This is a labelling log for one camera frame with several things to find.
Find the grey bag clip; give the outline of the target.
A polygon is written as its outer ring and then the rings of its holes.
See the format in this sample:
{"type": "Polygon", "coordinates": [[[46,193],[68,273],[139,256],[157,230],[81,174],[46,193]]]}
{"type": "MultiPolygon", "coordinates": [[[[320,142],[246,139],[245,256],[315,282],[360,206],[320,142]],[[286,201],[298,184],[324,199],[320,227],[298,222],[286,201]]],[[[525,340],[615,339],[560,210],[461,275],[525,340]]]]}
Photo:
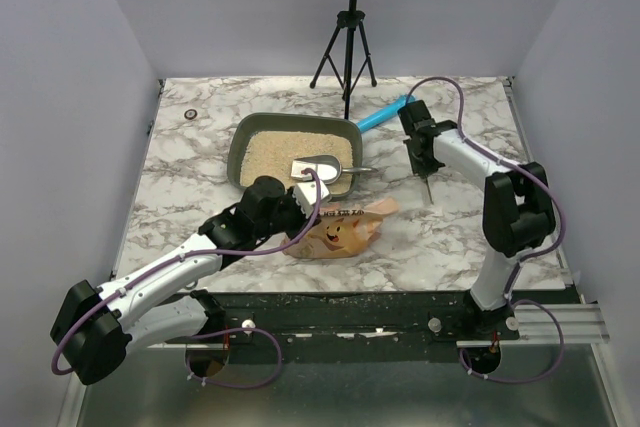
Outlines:
{"type": "Polygon", "coordinates": [[[432,194],[432,189],[431,189],[431,184],[430,184],[430,177],[429,176],[425,177],[424,182],[425,182],[425,187],[426,187],[426,192],[427,192],[429,204],[430,205],[434,205],[433,194],[432,194]]]}

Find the silver metal scoop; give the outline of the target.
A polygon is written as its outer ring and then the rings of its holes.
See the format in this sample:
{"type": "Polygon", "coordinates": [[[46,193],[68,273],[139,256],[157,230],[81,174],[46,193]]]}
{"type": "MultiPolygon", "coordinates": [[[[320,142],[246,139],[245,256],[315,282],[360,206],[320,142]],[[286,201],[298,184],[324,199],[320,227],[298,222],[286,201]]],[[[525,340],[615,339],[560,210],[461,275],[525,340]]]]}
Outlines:
{"type": "Polygon", "coordinates": [[[343,174],[359,175],[376,173],[374,167],[343,167],[339,159],[332,155],[317,155],[294,159],[291,165],[290,177],[294,180],[306,181],[311,179],[307,170],[313,170],[325,184],[333,184],[343,174]]]}

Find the pink cat litter bag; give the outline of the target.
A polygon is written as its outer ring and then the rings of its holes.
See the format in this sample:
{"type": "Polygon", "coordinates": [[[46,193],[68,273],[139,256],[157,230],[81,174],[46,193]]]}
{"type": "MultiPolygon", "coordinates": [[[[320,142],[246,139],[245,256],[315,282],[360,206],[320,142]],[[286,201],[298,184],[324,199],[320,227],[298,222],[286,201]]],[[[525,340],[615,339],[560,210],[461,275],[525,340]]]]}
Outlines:
{"type": "Polygon", "coordinates": [[[357,256],[381,236],[384,220],[399,205],[391,197],[368,205],[331,204],[320,211],[318,223],[284,254],[298,259],[340,259],[357,256]]]}

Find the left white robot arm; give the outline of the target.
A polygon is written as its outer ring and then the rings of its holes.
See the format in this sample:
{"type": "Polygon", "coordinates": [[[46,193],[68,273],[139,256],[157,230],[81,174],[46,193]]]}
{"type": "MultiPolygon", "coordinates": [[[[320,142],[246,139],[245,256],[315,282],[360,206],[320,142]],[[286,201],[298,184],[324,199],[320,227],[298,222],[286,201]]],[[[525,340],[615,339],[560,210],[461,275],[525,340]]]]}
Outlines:
{"type": "Polygon", "coordinates": [[[53,374],[75,374],[84,385],[113,373],[126,356],[166,341],[209,342],[248,325],[227,322],[223,307],[204,291],[188,286],[245,258],[267,255],[264,243],[283,233],[287,247],[314,226],[326,186],[314,171],[310,181],[285,188],[259,177],[235,204],[208,218],[170,253],[122,278],[97,287],[83,280],[63,300],[50,331],[56,345],[53,374]]]}

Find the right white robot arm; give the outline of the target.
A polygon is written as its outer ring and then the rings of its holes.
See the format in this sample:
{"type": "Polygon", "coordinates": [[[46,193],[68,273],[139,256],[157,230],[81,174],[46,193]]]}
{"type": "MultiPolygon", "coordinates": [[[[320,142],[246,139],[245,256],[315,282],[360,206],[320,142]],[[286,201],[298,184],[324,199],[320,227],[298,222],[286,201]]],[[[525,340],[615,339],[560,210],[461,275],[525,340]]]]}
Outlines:
{"type": "Polygon", "coordinates": [[[470,289],[476,305],[460,314],[460,326],[480,339],[496,327],[494,310],[507,303],[519,261],[541,246],[556,228],[544,168],[514,164],[466,138],[451,121],[437,122],[426,104],[415,101],[398,111],[414,175],[423,180],[447,167],[483,192],[482,231],[488,249],[470,289]]]}

